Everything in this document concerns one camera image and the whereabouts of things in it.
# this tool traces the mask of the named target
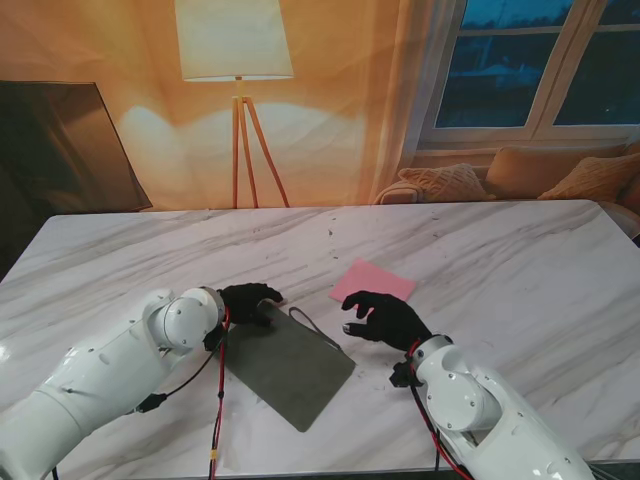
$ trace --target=table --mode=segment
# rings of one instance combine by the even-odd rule
[[[640,459],[640,252],[588,201],[54,217],[0,285],[0,409],[150,289],[268,282],[356,371],[304,434],[228,375],[219,474],[431,468],[411,395],[387,380],[401,354],[343,335],[352,313],[327,297],[358,257],[416,280],[410,303],[428,326],[504,375],[585,458]],[[216,369],[96,431],[62,478],[206,476]]]

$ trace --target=floor lamp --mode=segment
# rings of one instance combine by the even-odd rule
[[[292,78],[287,38],[278,0],[176,0],[176,25],[182,78],[188,82]],[[253,100],[232,98],[233,208],[238,208],[238,140],[247,164],[254,208],[258,193],[253,175],[245,105],[260,147],[286,207],[289,201],[269,153]]]

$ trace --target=beige pillow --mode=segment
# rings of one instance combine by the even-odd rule
[[[620,190],[639,172],[640,153],[618,158],[585,158],[558,185],[538,199],[584,198],[614,203]]]
[[[405,168],[398,176],[421,187],[427,202],[477,202],[495,198],[487,195],[473,167],[466,163],[439,168]]]
[[[484,187],[502,199],[537,198],[553,188],[587,157],[624,155],[624,145],[612,147],[504,147],[487,172]]]

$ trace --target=lamp shade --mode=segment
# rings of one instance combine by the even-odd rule
[[[293,77],[278,0],[175,0],[182,78]]]

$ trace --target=orange wall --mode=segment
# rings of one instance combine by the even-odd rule
[[[292,205],[366,201],[398,2],[281,0],[295,77],[245,82]],[[0,0],[0,79],[96,82],[157,208],[231,206],[233,83],[181,78],[170,0]],[[280,206],[260,146],[261,206]],[[241,156],[240,205],[250,206]]]

